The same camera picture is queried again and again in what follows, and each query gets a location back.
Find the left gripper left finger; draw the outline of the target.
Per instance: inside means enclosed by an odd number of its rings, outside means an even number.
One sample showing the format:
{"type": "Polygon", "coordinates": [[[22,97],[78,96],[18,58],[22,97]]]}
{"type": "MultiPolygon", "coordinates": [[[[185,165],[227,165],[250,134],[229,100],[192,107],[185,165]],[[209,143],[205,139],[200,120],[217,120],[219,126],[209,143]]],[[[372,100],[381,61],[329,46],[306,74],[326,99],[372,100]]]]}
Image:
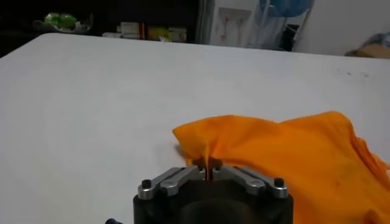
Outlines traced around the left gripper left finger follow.
{"type": "Polygon", "coordinates": [[[168,197],[171,197],[177,195],[179,189],[188,181],[204,179],[205,169],[198,166],[173,167],[154,179],[143,180],[138,186],[138,198],[141,200],[151,200],[160,191],[165,192],[168,197]]]}

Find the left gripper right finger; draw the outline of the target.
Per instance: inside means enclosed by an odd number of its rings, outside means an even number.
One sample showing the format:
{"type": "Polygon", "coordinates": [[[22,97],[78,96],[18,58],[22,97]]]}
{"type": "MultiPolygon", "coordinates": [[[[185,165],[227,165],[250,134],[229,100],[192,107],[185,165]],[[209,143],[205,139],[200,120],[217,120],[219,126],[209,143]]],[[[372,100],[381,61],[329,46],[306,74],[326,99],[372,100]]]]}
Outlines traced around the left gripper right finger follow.
{"type": "Polygon", "coordinates": [[[214,179],[233,180],[245,188],[250,195],[258,196],[260,192],[267,191],[275,198],[288,197],[288,187],[282,178],[272,178],[248,167],[228,165],[212,168],[212,172],[214,179]]]}

